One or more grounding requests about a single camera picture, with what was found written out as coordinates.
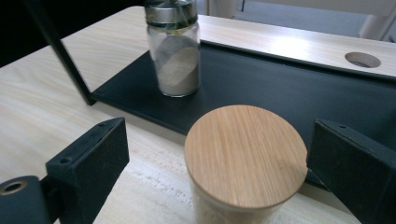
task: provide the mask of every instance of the wooden lid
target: wooden lid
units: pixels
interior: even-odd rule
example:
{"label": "wooden lid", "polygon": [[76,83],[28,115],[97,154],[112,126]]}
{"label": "wooden lid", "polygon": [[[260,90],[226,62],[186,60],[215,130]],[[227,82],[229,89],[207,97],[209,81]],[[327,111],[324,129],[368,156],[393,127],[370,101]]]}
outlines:
{"label": "wooden lid", "polygon": [[189,131],[185,159],[192,180],[221,203],[266,208],[303,184],[306,148],[280,116],[230,105],[202,116]]}

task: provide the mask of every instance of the black pole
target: black pole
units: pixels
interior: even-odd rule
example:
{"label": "black pole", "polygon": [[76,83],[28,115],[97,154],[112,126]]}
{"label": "black pole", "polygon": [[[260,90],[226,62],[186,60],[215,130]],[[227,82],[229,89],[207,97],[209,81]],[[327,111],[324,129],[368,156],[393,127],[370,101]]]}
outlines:
{"label": "black pole", "polygon": [[96,101],[91,98],[91,92],[84,82],[81,74],[73,63],[66,48],[62,44],[61,37],[56,32],[55,26],[47,15],[45,9],[41,6],[40,0],[23,0],[27,10],[33,17],[35,24],[40,29],[46,41],[52,46],[56,55],[61,60],[69,76],[78,88],[82,98],[88,105],[93,105]]}

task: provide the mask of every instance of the white container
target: white container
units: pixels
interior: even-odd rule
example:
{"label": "white container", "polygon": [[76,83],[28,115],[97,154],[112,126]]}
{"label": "white container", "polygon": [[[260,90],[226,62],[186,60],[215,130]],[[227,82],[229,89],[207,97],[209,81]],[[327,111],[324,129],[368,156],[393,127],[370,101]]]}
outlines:
{"label": "white container", "polygon": [[307,151],[280,116],[231,105],[190,129],[185,159],[198,223],[270,223],[304,183]]}

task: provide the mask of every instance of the silver jar lid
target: silver jar lid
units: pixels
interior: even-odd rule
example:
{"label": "silver jar lid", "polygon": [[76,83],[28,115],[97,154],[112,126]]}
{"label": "silver jar lid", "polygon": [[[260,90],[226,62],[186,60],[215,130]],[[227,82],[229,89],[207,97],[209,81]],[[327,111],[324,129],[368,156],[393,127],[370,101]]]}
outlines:
{"label": "silver jar lid", "polygon": [[159,28],[180,29],[198,19],[195,0],[147,0],[145,10],[148,25]]}

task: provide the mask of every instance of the white powder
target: white powder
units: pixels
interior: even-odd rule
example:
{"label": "white powder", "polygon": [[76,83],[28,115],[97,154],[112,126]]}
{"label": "white powder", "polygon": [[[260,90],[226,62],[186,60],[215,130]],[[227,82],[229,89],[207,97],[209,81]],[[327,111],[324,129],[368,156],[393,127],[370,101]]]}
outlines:
{"label": "white powder", "polygon": [[192,201],[196,223],[205,224],[270,224],[282,204],[262,208],[231,207],[207,195],[192,183]]}
{"label": "white powder", "polygon": [[160,90],[171,96],[183,96],[196,91],[200,82],[198,62],[198,49],[181,49],[157,74]]}

